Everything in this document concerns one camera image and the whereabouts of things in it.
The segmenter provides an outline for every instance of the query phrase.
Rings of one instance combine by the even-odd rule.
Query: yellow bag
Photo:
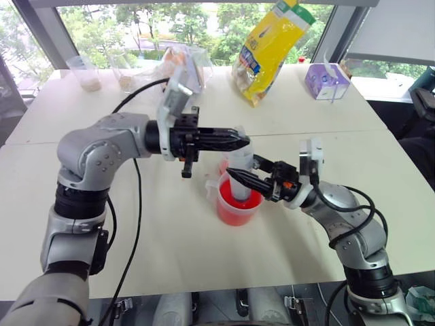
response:
[[[278,0],[247,37],[232,76],[255,106],[266,96],[292,46],[315,22],[297,0]]]

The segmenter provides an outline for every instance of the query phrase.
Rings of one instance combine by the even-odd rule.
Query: purple box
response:
[[[305,76],[305,84],[316,100],[332,100],[332,97],[334,99],[342,98],[349,87],[350,81],[338,64],[330,63],[330,66],[335,70],[338,79],[328,74],[323,63],[310,65],[307,76]]]

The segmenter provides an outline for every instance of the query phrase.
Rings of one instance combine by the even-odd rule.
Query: gray robot arm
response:
[[[88,324],[88,276],[104,267],[105,205],[115,173],[125,161],[162,153],[165,160],[184,161],[181,175],[190,177],[199,151],[231,151],[249,144],[248,137],[233,129],[199,128],[197,107],[182,114],[191,92],[179,80],[169,82],[158,121],[115,113],[60,141],[56,200],[41,252],[43,275],[21,293],[1,326]]]
[[[245,170],[228,168],[227,171],[267,200],[283,200],[289,209],[300,207],[325,229],[330,247],[337,252],[343,265],[349,299],[357,308],[351,316],[354,325],[378,325],[374,321],[382,316],[379,325],[389,321],[394,321],[394,325],[413,325],[402,291],[388,264],[387,236],[383,227],[374,219],[367,223],[365,211],[354,209],[360,204],[349,189],[319,182],[323,163],[321,143],[312,139],[301,145],[299,173],[285,162],[271,162],[260,156],[254,156],[254,168],[271,174],[265,180]]]

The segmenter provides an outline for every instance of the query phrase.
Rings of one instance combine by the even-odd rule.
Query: window frame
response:
[[[12,0],[36,40],[46,53],[55,69],[66,69],[66,60],[79,54],[56,7],[72,5],[102,5],[118,3],[145,3],[141,0]],[[175,2],[198,2],[175,0]],[[264,0],[202,0],[201,2],[265,2]],[[332,62],[339,62],[349,47],[355,31],[365,18],[369,7],[379,0],[306,0],[304,3],[334,5],[323,35],[317,44],[311,62],[323,62],[324,56]]]

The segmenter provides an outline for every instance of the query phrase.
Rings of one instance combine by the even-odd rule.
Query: red liquid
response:
[[[226,180],[220,186],[220,193],[223,199],[230,206],[233,206],[237,209],[252,209],[254,207],[257,207],[261,203],[261,199],[262,199],[261,194],[259,192],[251,190],[251,196],[245,202],[239,202],[238,200],[235,200],[231,195],[230,179]],[[217,212],[219,213],[219,216],[222,219],[222,221],[233,226],[240,226],[246,224],[254,214],[254,213],[248,215],[235,214],[233,212],[228,211],[219,201],[217,202]]]

